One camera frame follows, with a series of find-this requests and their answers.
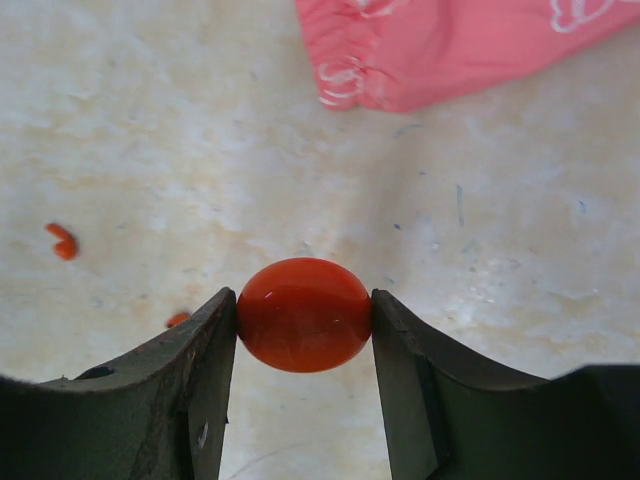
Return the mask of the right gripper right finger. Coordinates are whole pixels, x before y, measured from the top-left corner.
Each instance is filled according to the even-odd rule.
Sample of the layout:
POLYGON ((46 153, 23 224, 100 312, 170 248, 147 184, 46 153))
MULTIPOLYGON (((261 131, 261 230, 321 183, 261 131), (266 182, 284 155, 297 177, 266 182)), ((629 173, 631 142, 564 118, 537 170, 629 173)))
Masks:
POLYGON ((545 379, 502 365, 374 290, 373 348, 394 479, 552 479, 545 379))

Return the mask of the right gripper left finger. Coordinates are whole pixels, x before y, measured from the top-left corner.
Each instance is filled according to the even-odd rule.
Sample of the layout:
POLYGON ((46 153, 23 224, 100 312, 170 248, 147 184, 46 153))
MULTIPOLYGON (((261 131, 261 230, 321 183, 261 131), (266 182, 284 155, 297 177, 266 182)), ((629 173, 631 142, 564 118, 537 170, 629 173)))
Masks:
POLYGON ((189 408, 224 389, 235 294, 224 288, 182 324, 73 380, 45 383, 37 479, 188 479, 189 408))

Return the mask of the orange charging case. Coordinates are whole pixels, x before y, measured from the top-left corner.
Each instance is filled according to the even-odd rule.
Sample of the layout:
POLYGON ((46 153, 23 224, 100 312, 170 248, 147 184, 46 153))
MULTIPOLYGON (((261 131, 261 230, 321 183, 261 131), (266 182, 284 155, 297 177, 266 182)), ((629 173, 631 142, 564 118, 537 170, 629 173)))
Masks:
POLYGON ((253 275, 237 302, 238 335, 261 362, 316 373, 355 357, 372 333, 372 304, 344 267, 311 257, 273 263, 253 275))

